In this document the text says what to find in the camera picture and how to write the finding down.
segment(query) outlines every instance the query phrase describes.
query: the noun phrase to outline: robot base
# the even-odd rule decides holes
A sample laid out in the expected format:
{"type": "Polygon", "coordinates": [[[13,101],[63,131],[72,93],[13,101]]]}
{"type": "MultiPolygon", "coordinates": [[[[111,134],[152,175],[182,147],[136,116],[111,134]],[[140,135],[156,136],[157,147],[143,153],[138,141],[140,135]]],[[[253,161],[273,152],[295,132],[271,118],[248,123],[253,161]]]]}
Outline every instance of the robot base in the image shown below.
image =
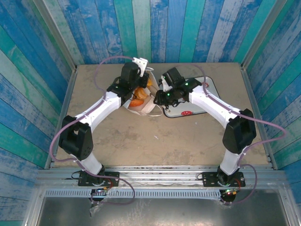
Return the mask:
{"type": "Polygon", "coordinates": [[[203,181],[204,187],[238,187],[239,184],[236,180],[240,182],[240,187],[246,186],[244,174],[242,172],[235,173],[232,180],[229,181],[228,185],[222,185],[219,182],[217,174],[217,172],[204,172],[201,173],[202,178],[200,178],[199,180],[203,181]]]}
{"type": "MultiPolygon", "coordinates": [[[[102,172],[101,175],[119,177],[119,172],[102,172]]],[[[116,187],[119,184],[119,181],[114,179],[111,179],[111,182],[113,183],[113,187],[116,187]]],[[[111,184],[109,184],[109,180],[107,179],[93,177],[84,171],[81,171],[79,174],[78,186],[110,187],[110,185],[111,184]]]]}

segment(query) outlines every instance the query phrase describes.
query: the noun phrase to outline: metal frame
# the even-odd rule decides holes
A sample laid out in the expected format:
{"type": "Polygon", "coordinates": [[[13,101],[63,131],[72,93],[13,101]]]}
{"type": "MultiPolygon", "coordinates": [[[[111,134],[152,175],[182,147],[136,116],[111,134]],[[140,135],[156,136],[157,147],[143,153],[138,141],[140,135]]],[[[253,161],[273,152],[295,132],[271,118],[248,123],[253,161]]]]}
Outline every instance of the metal frame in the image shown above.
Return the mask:
{"type": "MultiPolygon", "coordinates": [[[[273,170],[265,166],[255,166],[258,174],[258,184],[256,189],[272,189],[279,193],[283,208],[290,225],[299,225],[300,215],[294,202],[292,192],[286,180],[284,171],[273,170]]],[[[87,197],[95,187],[78,187],[77,180],[71,179],[71,174],[78,171],[78,168],[58,168],[41,170],[36,182],[35,192],[33,193],[30,205],[28,207],[23,225],[37,225],[39,214],[42,210],[45,197],[87,197]]],[[[165,194],[158,198],[170,198],[175,192],[185,192],[192,194],[216,193],[220,188],[206,188],[202,186],[202,181],[197,180],[197,175],[201,172],[216,171],[216,166],[131,166],[107,168],[107,171],[118,171],[120,177],[131,183],[138,192],[146,191],[143,197],[154,197],[155,191],[163,191],[165,194]]],[[[246,179],[246,187],[243,189],[252,189],[254,185],[254,172],[251,168],[242,168],[246,179]]],[[[122,186],[119,182],[119,188],[129,192],[129,187],[122,186]]]]}
{"type": "Polygon", "coordinates": [[[49,28],[50,32],[52,33],[54,39],[56,40],[58,46],[60,47],[63,55],[66,58],[66,61],[70,68],[72,70],[76,69],[75,63],[73,61],[73,58],[70,54],[70,51],[68,50],[65,41],[63,40],[61,33],[59,29],[57,28],[55,22],[53,21],[51,14],[45,5],[45,2],[43,0],[33,0],[34,4],[38,8],[39,12],[41,13],[41,16],[43,17],[45,23],[47,24],[47,27],[49,28]]]}
{"type": "MultiPolygon", "coordinates": [[[[71,74],[71,77],[70,77],[70,80],[69,80],[69,84],[68,84],[68,88],[67,88],[67,91],[66,91],[64,103],[63,103],[63,106],[62,106],[62,109],[61,109],[61,114],[60,114],[60,117],[58,119],[57,127],[56,127],[56,130],[55,130],[55,134],[57,134],[58,131],[61,129],[63,119],[64,119],[64,117],[66,116],[66,114],[68,112],[68,108],[69,108],[69,104],[70,104],[70,101],[71,101],[71,96],[72,96],[76,76],[77,76],[77,70],[72,71],[72,74],[71,74]]],[[[56,140],[53,148],[54,148],[53,154],[56,155],[56,152],[57,152],[57,149],[58,149],[58,139],[56,140]]],[[[54,165],[52,164],[52,159],[51,159],[50,155],[48,155],[44,169],[49,169],[50,167],[53,167],[53,166],[54,165]]]]}
{"type": "Polygon", "coordinates": [[[249,66],[250,62],[252,61],[252,58],[256,54],[256,51],[258,50],[259,46],[261,45],[262,41],[264,40],[271,26],[275,22],[277,16],[279,15],[286,1],[287,0],[277,0],[276,3],[274,4],[268,17],[263,22],[263,25],[260,28],[256,38],[254,39],[251,47],[249,48],[245,58],[243,59],[243,62],[241,64],[243,68],[247,68],[249,66]]]}
{"type": "MultiPolygon", "coordinates": [[[[246,91],[248,93],[251,106],[253,108],[254,117],[262,120],[256,99],[255,99],[255,96],[254,96],[254,93],[253,93],[253,90],[251,87],[251,83],[250,83],[248,74],[246,72],[246,69],[241,68],[241,74],[242,74],[242,77],[243,77],[243,80],[244,80],[244,83],[246,86],[246,91]]],[[[257,123],[257,127],[258,127],[258,130],[259,130],[262,140],[268,140],[268,136],[265,131],[264,125],[261,123],[257,123]]],[[[272,152],[271,146],[269,145],[269,143],[265,143],[265,144],[263,144],[263,147],[267,154],[267,158],[268,158],[269,162],[272,164],[272,167],[277,170],[278,168],[277,168],[277,164],[275,162],[275,158],[274,158],[274,154],[272,152]]]]}

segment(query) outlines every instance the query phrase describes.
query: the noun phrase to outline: black mounting plate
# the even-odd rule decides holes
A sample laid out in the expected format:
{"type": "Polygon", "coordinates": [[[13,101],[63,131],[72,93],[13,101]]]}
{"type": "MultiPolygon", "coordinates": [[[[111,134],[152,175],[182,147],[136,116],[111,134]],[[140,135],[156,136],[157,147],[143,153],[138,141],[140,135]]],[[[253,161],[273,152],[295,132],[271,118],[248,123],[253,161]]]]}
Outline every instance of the black mounting plate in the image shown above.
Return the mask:
{"type": "MultiPolygon", "coordinates": [[[[104,175],[112,176],[112,177],[119,177],[120,173],[119,172],[104,172],[104,175]]],[[[114,179],[111,179],[111,182],[113,183],[113,187],[117,187],[119,184],[119,180],[116,181],[114,179]]],[[[109,187],[110,186],[108,179],[100,178],[100,184],[101,184],[100,185],[101,187],[109,187]]],[[[78,186],[97,186],[97,184],[95,184],[95,177],[81,171],[79,174],[78,186]]]]}
{"type": "Polygon", "coordinates": [[[222,186],[220,183],[218,183],[217,172],[204,172],[201,173],[201,175],[202,178],[200,180],[203,181],[204,187],[238,187],[238,183],[235,179],[240,182],[241,187],[246,186],[244,174],[242,172],[235,173],[229,186],[222,186]]]}

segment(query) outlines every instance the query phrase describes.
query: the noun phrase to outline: teal wooden panel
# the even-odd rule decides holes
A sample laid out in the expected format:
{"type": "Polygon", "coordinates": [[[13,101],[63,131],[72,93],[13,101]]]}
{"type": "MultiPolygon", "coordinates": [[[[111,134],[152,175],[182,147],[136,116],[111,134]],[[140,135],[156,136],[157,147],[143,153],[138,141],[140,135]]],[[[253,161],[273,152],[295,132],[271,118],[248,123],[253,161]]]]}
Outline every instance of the teal wooden panel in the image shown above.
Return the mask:
{"type": "Polygon", "coordinates": [[[132,0],[138,57],[151,63],[151,9],[149,0],[132,0]]]}
{"type": "Polygon", "coordinates": [[[301,52],[301,17],[297,17],[251,83],[257,101],[301,52]]]}
{"type": "Polygon", "coordinates": [[[206,62],[219,62],[243,0],[225,1],[206,62]]]}
{"type": "Polygon", "coordinates": [[[2,99],[0,99],[0,115],[0,123],[48,152],[51,139],[2,99]]]}
{"type": "Polygon", "coordinates": [[[187,0],[179,62],[191,63],[206,0],[187,0]]]}
{"type": "Polygon", "coordinates": [[[299,55],[291,62],[287,69],[281,74],[281,76],[275,81],[275,83],[259,101],[258,107],[260,112],[263,113],[300,73],[301,53],[299,53],[299,55]]]}
{"type": "Polygon", "coordinates": [[[272,9],[273,5],[275,4],[276,0],[262,0],[261,5],[259,6],[259,9],[250,25],[250,28],[241,43],[241,46],[234,58],[234,62],[241,63],[247,54],[249,48],[251,47],[251,44],[253,43],[256,35],[258,34],[261,26],[263,25],[263,22],[267,18],[270,10],[272,9]]]}
{"type": "Polygon", "coordinates": [[[298,183],[301,181],[299,173],[296,173],[296,172],[301,172],[301,160],[285,166],[284,168],[282,168],[282,170],[285,171],[288,182],[290,184],[298,183]]]}
{"type": "Polygon", "coordinates": [[[28,4],[30,4],[30,7],[32,8],[32,11],[34,12],[35,16],[37,17],[37,20],[41,24],[41,26],[42,26],[43,30],[45,31],[45,33],[47,34],[47,36],[48,36],[49,40],[51,41],[53,47],[55,48],[57,53],[60,55],[63,63],[66,66],[66,68],[69,68],[69,73],[71,74],[71,68],[70,68],[65,56],[63,55],[60,47],[58,46],[55,38],[53,37],[51,31],[49,30],[47,24],[45,23],[41,13],[39,12],[38,8],[35,5],[35,3],[33,2],[33,0],[27,0],[27,2],[28,2],[28,4]]]}
{"type": "Polygon", "coordinates": [[[0,172],[0,196],[30,200],[32,188],[34,186],[33,182],[17,178],[5,173],[0,172]]]}
{"type": "Polygon", "coordinates": [[[5,23],[11,23],[13,27],[5,27],[3,28],[7,30],[13,30],[13,32],[22,32],[22,35],[26,37],[25,40],[22,42],[29,42],[30,45],[35,50],[35,53],[41,58],[41,60],[45,63],[47,69],[51,72],[53,77],[57,78],[57,81],[63,85],[63,87],[68,86],[68,82],[64,79],[63,74],[60,72],[58,66],[56,65],[55,61],[51,58],[51,55],[47,52],[45,46],[43,45],[40,37],[31,27],[29,21],[26,19],[24,14],[16,5],[15,1],[10,0],[2,0],[1,3],[1,15],[4,17],[5,23]]]}
{"type": "MultiPolygon", "coordinates": [[[[114,0],[96,0],[95,1],[99,18],[103,28],[104,37],[107,42],[108,52],[110,56],[122,56],[122,46],[120,34],[118,30],[118,22],[115,13],[114,0]]],[[[124,59],[111,59],[113,64],[123,64],[124,59]]]]}
{"type": "Polygon", "coordinates": [[[46,32],[44,31],[42,25],[39,23],[39,20],[35,16],[29,2],[26,1],[16,1],[15,8],[18,7],[20,11],[23,13],[24,17],[27,19],[28,23],[32,26],[33,30],[43,43],[46,51],[49,53],[51,59],[54,61],[55,65],[57,66],[58,70],[61,72],[61,75],[65,78],[66,81],[70,80],[71,76],[71,69],[69,66],[66,66],[63,63],[62,58],[52,45],[49,37],[47,36],[46,32]]]}
{"type": "Polygon", "coordinates": [[[258,47],[258,49],[257,49],[255,55],[253,56],[250,64],[248,65],[248,68],[247,68],[248,73],[251,72],[253,66],[255,65],[255,62],[258,60],[259,56],[262,54],[264,48],[267,46],[269,40],[273,36],[274,32],[276,31],[276,29],[278,28],[278,26],[282,22],[283,18],[285,17],[286,13],[288,12],[288,10],[290,9],[290,7],[292,6],[293,3],[294,3],[294,0],[287,0],[286,1],[286,3],[283,6],[283,8],[281,9],[279,15],[275,19],[273,25],[269,29],[267,35],[264,37],[264,40],[262,41],[262,43],[258,47]]]}
{"type": "MultiPolygon", "coordinates": [[[[294,142],[297,139],[301,138],[301,117],[296,119],[294,122],[292,122],[290,125],[288,125],[286,128],[287,135],[284,139],[280,139],[278,141],[271,142],[271,148],[273,153],[278,152],[282,148],[288,146],[292,142],[294,142]]],[[[274,137],[281,136],[282,133],[277,133],[274,137]]]]}
{"type": "Polygon", "coordinates": [[[98,61],[101,62],[109,57],[107,43],[104,38],[103,28],[100,24],[94,0],[77,0],[80,14],[86,25],[92,47],[98,61]]]}
{"type": "Polygon", "coordinates": [[[150,0],[151,61],[164,63],[168,0],[150,0]]]}
{"type": "Polygon", "coordinates": [[[1,226],[21,226],[22,221],[16,221],[16,220],[8,220],[8,221],[0,221],[1,226]]]}
{"type": "Polygon", "coordinates": [[[301,139],[298,139],[274,154],[277,167],[281,169],[301,159],[301,139]]]}
{"type": "Polygon", "coordinates": [[[35,182],[41,167],[0,148],[0,172],[35,182]]]}
{"type": "Polygon", "coordinates": [[[43,78],[37,73],[31,63],[26,59],[21,50],[15,45],[11,38],[0,26],[0,49],[14,63],[18,70],[28,79],[28,81],[43,95],[43,97],[51,104],[57,114],[60,114],[65,92],[57,85],[53,78],[42,74],[43,78]]]}
{"type": "Polygon", "coordinates": [[[28,203],[26,200],[0,197],[0,222],[5,220],[23,221],[28,203]]]}
{"type": "Polygon", "coordinates": [[[65,44],[72,56],[74,63],[76,65],[84,64],[83,57],[81,56],[79,48],[76,44],[73,34],[71,33],[71,30],[57,0],[44,0],[44,2],[48,11],[51,14],[52,19],[54,20],[57,28],[59,29],[62,38],[65,41],[65,44]]]}
{"type": "Polygon", "coordinates": [[[55,126],[1,74],[0,98],[48,137],[54,137],[55,126]]]}
{"type": "Polygon", "coordinates": [[[258,79],[256,75],[261,72],[261,68],[263,67],[266,60],[269,58],[270,54],[274,51],[275,46],[283,38],[284,34],[288,30],[288,28],[290,27],[294,19],[300,14],[300,9],[301,9],[301,2],[299,0],[294,1],[290,9],[288,10],[287,14],[283,18],[282,22],[280,23],[280,25],[278,26],[278,28],[275,30],[274,34],[270,38],[266,47],[262,51],[261,55],[258,57],[257,61],[255,62],[255,65],[249,74],[251,84],[253,82],[253,79],[258,79]]]}
{"type": "MultiPolygon", "coordinates": [[[[287,127],[293,121],[301,116],[301,96],[296,98],[290,105],[284,109],[276,118],[273,119],[272,123],[281,127],[287,127]]],[[[268,137],[275,136],[279,130],[275,127],[265,126],[268,137]]]]}
{"type": "Polygon", "coordinates": [[[220,62],[233,61],[261,2],[262,0],[244,0],[242,2],[220,62]]]}
{"type": "Polygon", "coordinates": [[[165,63],[178,63],[187,0],[169,1],[165,63]]]}
{"type": "Polygon", "coordinates": [[[0,51],[0,73],[38,108],[54,126],[57,125],[59,115],[2,51],[0,51]]]}
{"type": "Polygon", "coordinates": [[[19,134],[0,124],[0,147],[40,167],[44,167],[48,154],[19,134]]]}
{"type": "Polygon", "coordinates": [[[193,62],[206,62],[223,4],[224,0],[206,0],[193,54],[193,62]]]}
{"type": "Polygon", "coordinates": [[[131,0],[114,0],[123,54],[137,57],[135,24],[131,0]]]}

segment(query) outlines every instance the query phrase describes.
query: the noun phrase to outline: orange object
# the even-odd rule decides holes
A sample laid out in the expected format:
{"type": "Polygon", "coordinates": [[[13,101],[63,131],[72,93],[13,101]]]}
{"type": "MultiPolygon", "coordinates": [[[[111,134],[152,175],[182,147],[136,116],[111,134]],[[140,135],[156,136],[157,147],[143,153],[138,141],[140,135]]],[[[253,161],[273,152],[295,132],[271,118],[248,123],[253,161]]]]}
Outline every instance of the orange object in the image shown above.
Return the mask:
{"type": "Polygon", "coordinates": [[[152,81],[151,81],[151,79],[148,79],[147,85],[146,85],[146,86],[152,86],[152,81]]]}
{"type": "Polygon", "coordinates": [[[141,99],[144,100],[145,98],[147,98],[147,94],[145,93],[145,91],[143,90],[143,88],[137,88],[134,92],[135,96],[137,97],[137,99],[141,99]]]}
{"type": "Polygon", "coordinates": [[[144,100],[135,99],[130,102],[130,107],[137,107],[144,103],[144,100]]]}

